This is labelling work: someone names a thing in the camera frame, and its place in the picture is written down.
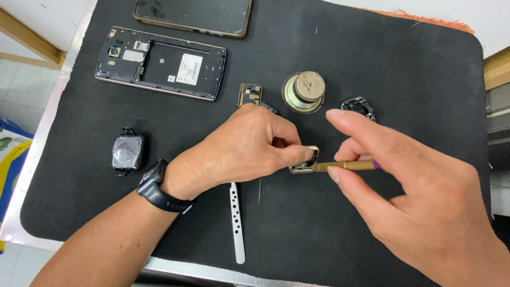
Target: black work mat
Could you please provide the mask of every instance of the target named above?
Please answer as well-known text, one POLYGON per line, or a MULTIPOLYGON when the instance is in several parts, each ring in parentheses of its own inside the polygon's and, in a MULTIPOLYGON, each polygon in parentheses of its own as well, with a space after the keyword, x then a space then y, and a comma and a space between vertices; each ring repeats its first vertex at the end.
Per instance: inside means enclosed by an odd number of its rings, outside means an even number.
MULTIPOLYGON (((172 159, 237 109, 241 83, 262 85, 263 99, 295 123, 303 144, 320 148, 320 161, 332 160, 346 139, 325 112, 364 96, 381 124, 474 165, 489 210, 482 49, 473 35, 320 0, 257 0, 247 37, 227 39, 138 23, 132 6, 98 1, 23 203, 21 222, 30 234, 64 241, 136 188, 143 171, 116 177, 110 167, 122 127, 148 139, 149 164, 172 159), (218 100, 95 79, 113 25, 226 47, 218 100), (292 113, 281 97, 285 78, 304 70, 319 72, 327 84, 324 105, 312 115, 292 113)), ((360 174, 385 198, 403 194, 389 174, 360 174)), ((239 185, 246 263, 238 265, 228 188, 202 194, 153 255, 321 285, 434 285, 371 235, 326 173, 264 177, 259 204, 259 179, 239 185)))

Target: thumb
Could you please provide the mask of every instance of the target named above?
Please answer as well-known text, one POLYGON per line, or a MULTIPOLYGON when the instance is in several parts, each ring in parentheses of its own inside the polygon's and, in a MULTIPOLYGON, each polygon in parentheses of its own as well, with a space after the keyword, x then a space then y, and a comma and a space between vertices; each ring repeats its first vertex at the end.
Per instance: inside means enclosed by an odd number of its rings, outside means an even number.
POLYGON ((356 173, 338 166, 328 166, 327 172, 369 227, 380 224, 388 213, 397 211, 356 173))
POLYGON ((281 169, 310 160, 314 155, 314 150, 300 145, 291 145, 283 149, 274 148, 274 151, 282 164, 281 169))

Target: white watch strap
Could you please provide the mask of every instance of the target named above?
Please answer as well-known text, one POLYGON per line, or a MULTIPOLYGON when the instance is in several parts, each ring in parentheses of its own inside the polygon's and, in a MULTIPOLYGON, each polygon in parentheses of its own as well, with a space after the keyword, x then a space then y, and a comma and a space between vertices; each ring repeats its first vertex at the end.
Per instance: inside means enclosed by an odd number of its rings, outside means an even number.
POLYGON ((241 211, 239 206, 239 195, 236 183, 233 182, 230 187, 230 208, 232 210, 232 228, 234 231, 234 247, 236 249, 236 261, 243 264, 246 260, 244 256, 243 229, 241 225, 241 211))

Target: gold screwdriver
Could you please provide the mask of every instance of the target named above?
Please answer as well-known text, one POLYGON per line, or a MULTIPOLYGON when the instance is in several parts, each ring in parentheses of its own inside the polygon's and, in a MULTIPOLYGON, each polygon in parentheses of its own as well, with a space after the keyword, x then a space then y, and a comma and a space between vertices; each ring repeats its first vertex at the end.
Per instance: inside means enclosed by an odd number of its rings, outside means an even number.
POLYGON ((373 160, 356 160, 356 161, 335 161, 335 162, 323 162, 316 163, 310 168, 314 172, 325 173, 327 172, 328 166, 338 166, 350 171, 370 171, 370 170, 382 170, 380 164, 373 160))

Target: thin wire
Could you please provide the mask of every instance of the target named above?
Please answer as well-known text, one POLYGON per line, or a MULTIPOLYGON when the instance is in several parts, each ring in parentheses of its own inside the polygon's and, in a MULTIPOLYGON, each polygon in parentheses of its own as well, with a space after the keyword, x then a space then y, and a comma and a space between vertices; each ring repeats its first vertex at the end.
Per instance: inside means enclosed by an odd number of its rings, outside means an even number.
POLYGON ((260 203, 260 187, 262 185, 262 177, 260 177, 260 180, 259 180, 259 201, 257 202, 257 204, 260 203))

